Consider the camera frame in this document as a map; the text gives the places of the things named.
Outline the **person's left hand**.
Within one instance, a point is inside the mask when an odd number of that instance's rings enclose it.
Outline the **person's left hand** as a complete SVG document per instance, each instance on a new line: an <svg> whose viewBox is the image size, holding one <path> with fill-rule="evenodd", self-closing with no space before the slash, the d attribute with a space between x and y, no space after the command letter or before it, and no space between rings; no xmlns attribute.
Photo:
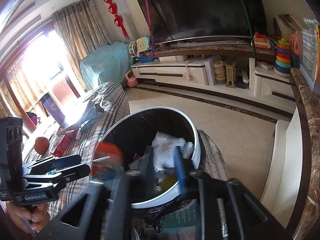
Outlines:
<svg viewBox="0 0 320 240"><path fill-rule="evenodd" d="M41 231L50 221L48 203L37 204L33 211L24 206L16 206L12 201L5 202L7 214L12 222L23 232Z"/></svg>

